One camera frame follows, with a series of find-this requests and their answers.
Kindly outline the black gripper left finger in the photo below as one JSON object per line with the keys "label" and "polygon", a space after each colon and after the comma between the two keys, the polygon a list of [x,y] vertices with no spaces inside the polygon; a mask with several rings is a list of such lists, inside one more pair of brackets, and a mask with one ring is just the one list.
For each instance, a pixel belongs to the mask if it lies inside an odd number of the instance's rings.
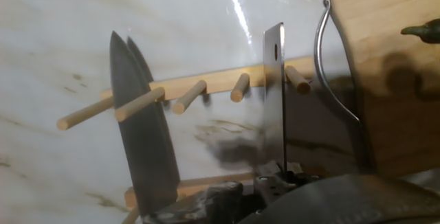
{"label": "black gripper left finger", "polygon": [[142,219],[149,224],[256,224],[263,210],[287,193],[277,176],[257,177],[245,185],[226,181],[207,187]]}

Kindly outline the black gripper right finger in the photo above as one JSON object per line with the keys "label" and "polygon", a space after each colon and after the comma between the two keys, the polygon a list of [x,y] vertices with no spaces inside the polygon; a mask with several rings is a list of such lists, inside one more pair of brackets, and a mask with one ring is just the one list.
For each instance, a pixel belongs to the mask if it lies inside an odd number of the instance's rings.
{"label": "black gripper right finger", "polygon": [[318,175],[308,175],[305,172],[295,173],[293,171],[287,172],[287,182],[289,184],[294,184],[296,187],[306,185],[315,181],[319,181],[320,176]]}

